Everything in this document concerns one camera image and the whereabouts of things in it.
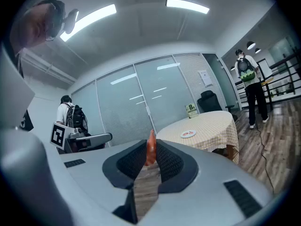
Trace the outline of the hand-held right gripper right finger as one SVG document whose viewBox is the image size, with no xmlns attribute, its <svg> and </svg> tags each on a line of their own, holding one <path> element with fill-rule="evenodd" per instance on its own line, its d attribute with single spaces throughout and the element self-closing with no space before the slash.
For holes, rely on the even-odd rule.
<svg viewBox="0 0 301 226">
<path fill-rule="evenodd" d="M 233 226 L 262 210 L 269 189 L 231 160 L 157 140 L 161 184 L 142 226 Z"/>
</svg>

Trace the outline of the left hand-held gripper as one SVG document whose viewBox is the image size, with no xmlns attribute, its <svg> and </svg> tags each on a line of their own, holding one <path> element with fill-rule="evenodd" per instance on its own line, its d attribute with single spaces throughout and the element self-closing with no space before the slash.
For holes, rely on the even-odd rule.
<svg viewBox="0 0 301 226">
<path fill-rule="evenodd" d="M 59 154 L 77 153 L 89 147 L 104 145 L 111 140 L 111 133 L 86 137 L 82 129 L 66 127 L 56 122 L 53 123 L 50 136 L 50 143 L 57 147 Z"/>
</svg>

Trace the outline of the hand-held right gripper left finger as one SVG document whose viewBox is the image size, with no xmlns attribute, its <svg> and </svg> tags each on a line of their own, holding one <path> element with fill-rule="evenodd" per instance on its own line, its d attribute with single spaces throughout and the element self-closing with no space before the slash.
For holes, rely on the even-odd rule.
<svg viewBox="0 0 301 226">
<path fill-rule="evenodd" d="M 94 202 L 136 225 L 134 181 L 146 162 L 146 149 L 143 139 L 60 157 L 76 184 Z"/>
</svg>

